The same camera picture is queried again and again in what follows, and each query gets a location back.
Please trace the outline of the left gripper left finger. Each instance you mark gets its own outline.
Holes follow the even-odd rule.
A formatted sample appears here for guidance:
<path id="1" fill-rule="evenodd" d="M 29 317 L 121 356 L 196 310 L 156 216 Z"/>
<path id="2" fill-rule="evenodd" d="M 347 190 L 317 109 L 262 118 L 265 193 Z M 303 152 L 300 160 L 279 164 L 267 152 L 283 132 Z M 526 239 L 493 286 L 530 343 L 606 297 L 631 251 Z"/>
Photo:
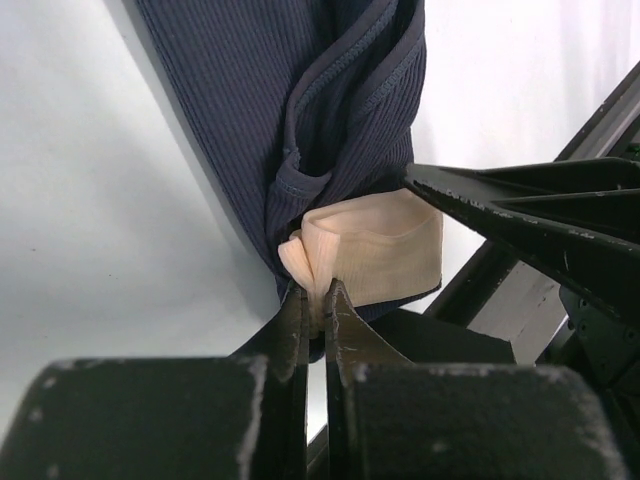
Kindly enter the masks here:
<path id="1" fill-rule="evenodd" d="M 5 479 L 302 479 L 309 310 L 277 314 L 226 357 L 54 362 L 1 446 Z"/>

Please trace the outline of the navy blue underwear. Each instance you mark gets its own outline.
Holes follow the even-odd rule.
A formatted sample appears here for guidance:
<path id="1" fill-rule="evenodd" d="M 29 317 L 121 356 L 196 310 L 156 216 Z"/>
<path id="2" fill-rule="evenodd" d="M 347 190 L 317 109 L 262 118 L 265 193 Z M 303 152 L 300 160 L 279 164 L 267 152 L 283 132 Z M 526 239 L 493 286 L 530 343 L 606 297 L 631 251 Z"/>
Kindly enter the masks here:
<path id="1" fill-rule="evenodd" d="M 426 67 L 420 1 L 140 1 L 194 137 L 277 288 L 375 320 L 442 282 L 443 218 L 401 184 Z"/>

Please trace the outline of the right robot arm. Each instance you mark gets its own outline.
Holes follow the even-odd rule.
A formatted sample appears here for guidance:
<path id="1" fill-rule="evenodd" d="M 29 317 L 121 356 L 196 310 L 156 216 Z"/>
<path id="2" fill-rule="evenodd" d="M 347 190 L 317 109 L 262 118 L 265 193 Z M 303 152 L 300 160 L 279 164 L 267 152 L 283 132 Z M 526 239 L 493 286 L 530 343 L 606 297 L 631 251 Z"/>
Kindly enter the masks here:
<path id="1" fill-rule="evenodd" d="M 413 165 L 405 185 L 485 238 L 428 308 L 460 326 L 548 319 L 543 299 L 508 299 L 518 263 L 559 287 L 564 345 L 539 357 L 579 372 L 604 403 L 632 472 L 639 469 L 639 165 L 624 158 L 471 170 Z"/>

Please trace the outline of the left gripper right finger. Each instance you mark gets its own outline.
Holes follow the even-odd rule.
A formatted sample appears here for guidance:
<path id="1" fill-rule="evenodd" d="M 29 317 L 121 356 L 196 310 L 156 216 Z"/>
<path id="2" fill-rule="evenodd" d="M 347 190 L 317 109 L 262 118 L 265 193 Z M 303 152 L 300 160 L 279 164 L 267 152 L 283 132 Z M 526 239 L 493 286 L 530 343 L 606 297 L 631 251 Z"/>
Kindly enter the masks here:
<path id="1" fill-rule="evenodd" d="M 326 297 L 332 479 L 635 479 L 596 392 L 554 365 L 411 362 Z"/>

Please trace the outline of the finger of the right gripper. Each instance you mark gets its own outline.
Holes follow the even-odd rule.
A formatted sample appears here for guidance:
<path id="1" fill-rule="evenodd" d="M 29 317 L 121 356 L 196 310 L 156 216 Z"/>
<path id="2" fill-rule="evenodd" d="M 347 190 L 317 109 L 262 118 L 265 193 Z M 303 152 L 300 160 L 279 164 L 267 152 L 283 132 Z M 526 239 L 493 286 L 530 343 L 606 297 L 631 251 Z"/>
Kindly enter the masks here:
<path id="1" fill-rule="evenodd" d="M 621 323 L 639 320 L 639 164 L 411 165 L 405 185 Z"/>

